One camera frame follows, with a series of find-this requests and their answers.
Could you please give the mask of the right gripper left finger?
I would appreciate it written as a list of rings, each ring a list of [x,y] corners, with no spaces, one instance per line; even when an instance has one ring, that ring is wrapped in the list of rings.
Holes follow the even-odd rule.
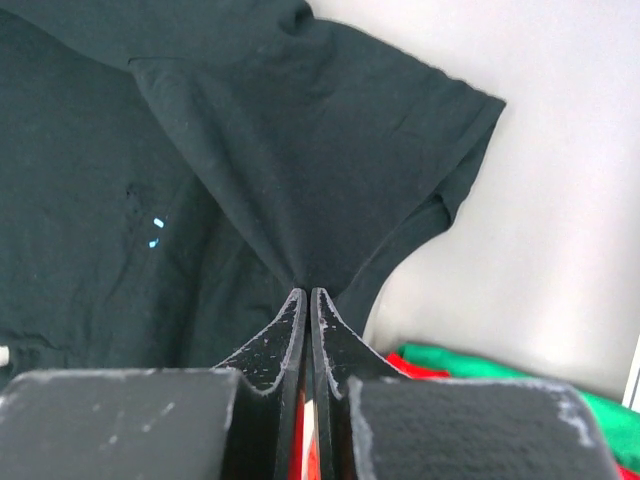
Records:
[[[38,370],[1,395],[5,479],[297,479],[307,296],[220,364]]]

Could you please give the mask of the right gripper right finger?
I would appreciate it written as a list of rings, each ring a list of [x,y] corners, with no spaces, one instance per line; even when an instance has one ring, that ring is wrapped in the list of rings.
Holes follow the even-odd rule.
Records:
[[[585,402],[548,380],[413,379],[310,297],[324,479],[615,479]]]

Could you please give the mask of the black t shirt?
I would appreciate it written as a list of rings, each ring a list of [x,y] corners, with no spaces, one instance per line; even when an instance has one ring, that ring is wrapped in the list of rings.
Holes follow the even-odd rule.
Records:
[[[1,379],[210,367],[326,289],[362,332],[503,100],[304,1],[1,5]]]

